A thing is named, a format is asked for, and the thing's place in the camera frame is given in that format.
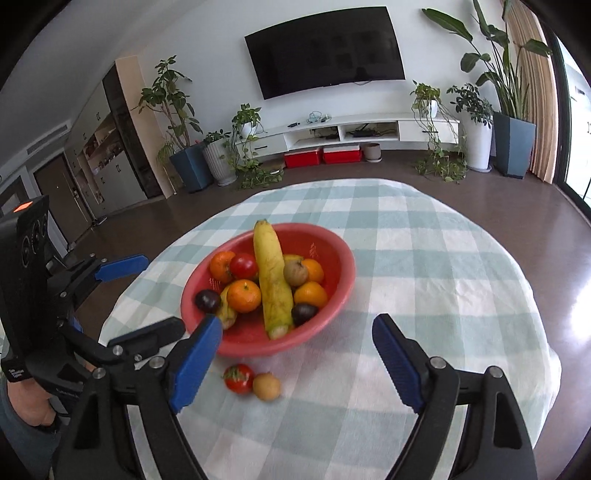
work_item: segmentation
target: red tomato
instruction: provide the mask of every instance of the red tomato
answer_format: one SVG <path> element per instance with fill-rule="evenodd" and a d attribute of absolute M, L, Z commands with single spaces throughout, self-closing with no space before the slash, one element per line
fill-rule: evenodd
<path fill-rule="evenodd" d="M 226 368 L 223 373 L 223 380 L 226 386 L 234 393 L 243 395 L 252 391 L 252 381 L 255 373 L 248 365 L 237 364 Z"/>
<path fill-rule="evenodd" d="M 251 254 L 238 254 L 230 260 L 230 273 L 237 280 L 252 280 L 257 272 L 256 259 Z"/>

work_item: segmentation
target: tv cabinet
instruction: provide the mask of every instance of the tv cabinet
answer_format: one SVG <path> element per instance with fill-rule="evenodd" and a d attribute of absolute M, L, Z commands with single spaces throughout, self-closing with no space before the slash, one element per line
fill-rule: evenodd
<path fill-rule="evenodd" d="M 451 119 L 448 122 L 438 116 L 433 119 L 433 125 L 442 143 L 459 142 L 458 120 Z M 359 129 L 373 130 L 379 136 L 360 137 L 359 133 L 354 134 Z M 366 142 L 379 143 L 383 150 L 426 148 L 428 132 L 417 123 L 412 113 L 362 113 L 335 117 L 316 124 L 307 124 L 304 121 L 292 128 L 268 128 L 257 133 L 256 137 L 257 140 L 250 142 L 249 150 L 263 157 L 306 148 Z"/>

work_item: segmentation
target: television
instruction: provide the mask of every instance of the television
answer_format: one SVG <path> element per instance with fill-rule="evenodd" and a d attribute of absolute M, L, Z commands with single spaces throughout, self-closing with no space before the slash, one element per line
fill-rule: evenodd
<path fill-rule="evenodd" d="M 265 99 L 340 83 L 404 80 L 386 7 L 297 18 L 245 40 Z"/>

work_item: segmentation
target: tablecloth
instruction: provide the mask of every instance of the tablecloth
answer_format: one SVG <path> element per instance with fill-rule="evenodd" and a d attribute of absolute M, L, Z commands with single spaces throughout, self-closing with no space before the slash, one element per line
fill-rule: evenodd
<path fill-rule="evenodd" d="M 314 223 L 340 235 L 355 256 L 355 288 L 344 311 L 315 338 L 248 360 L 255 371 L 281 379 L 279 400 L 231 393 L 220 376 L 236 361 L 214 360 L 195 401 L 179 415 L 210 479 L 384 479 L 417 417 L 400 402 L 372 343 L 371 323 L 382 312 L 428 355 L 455 368 L 482 372 L 499 365 L 535 444 L 558 393 L 560 362 L 530 285 L 490 234 L 395 181 L 304 183 L 258 193 L 215 215 L 131 284 L 100 341 L 180 316 L 195 266 L 263 218 Z M 447 478 L 457 450 L 465 410 L 456 410 L 437 479 Z M 147 478 L 157 479 L 137 411 L 131 417 Z"/>

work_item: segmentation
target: red box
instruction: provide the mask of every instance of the red box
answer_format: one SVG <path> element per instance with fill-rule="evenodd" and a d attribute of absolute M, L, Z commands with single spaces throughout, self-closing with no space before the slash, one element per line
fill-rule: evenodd
<path fill-rule="evenodd" d="M 361 147 L 348 145 L 345 147 L 330 147 L 324 149 L 326 163 L 351 163 L 361 161 Z"/>
<path fill-rule="evenodd" d="M 287 168 L 296 167 L 310 167 L 312 165 L 320 165 L 320 148 L 313 148 L 312 150 L 300 150 L 297 152 L 286 153 L 285 165 Z"/>

